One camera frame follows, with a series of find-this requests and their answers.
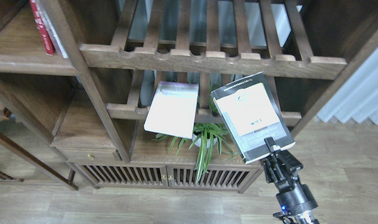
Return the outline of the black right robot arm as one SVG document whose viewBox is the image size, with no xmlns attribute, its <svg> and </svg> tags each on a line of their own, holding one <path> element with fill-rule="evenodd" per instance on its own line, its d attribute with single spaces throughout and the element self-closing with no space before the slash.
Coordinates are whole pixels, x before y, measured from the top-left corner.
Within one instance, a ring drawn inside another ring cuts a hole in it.
<svg viewBox="0 0 378 224">
<path fill-rule="evenodd" d="M 267 183 L 274 183 L 281 211 L 273 217 L 283 224 L 318 224 L 312 211 L 318 207 L 309 187 L 302 184 L 299 171 L 303 164 L 289 151 L 281 150 L 272 137 L 264 139 L 270 155 L 263 160 Z"/>
</svg>

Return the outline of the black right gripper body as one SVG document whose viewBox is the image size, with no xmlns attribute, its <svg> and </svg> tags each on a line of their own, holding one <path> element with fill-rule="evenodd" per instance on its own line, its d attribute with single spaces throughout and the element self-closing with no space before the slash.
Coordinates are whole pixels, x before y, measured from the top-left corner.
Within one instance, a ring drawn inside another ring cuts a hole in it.
<svg viewBox="0 0 378 224">
<path fill-rule="evenodd" d="M 276 218 L 314 218 L 312 211 L 318 205 L 306 184 L 295 184 L 293 190 L 278 193 L 276 197 L 282 209 L 275 214 Z"/>
</svg>

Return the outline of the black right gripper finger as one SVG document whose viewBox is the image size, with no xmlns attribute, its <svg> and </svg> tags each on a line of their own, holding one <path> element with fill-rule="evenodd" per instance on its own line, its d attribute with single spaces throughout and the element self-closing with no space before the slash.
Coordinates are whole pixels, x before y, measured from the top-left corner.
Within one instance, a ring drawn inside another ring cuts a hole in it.
<svg viewBox="0 0 378 224">
<path fill-rule="evenodd" d="M 298 172 L 303 168 L 300 163 L 289 151 L 281 150 L 272 137 L 264 139 L 270 154 L 266 157 L 274 157 L 287 171 L 289 176 L 289 187 L 294 187 L 296 181 L 299 180 Z"/>
<path fill-rule="evenodd" d="M 289 176 L 282 164 L 274 157 L 266 157 L 263 161 L 267 183 L 274 183 L 279 192 L 289 190 Z"/>
</svg>

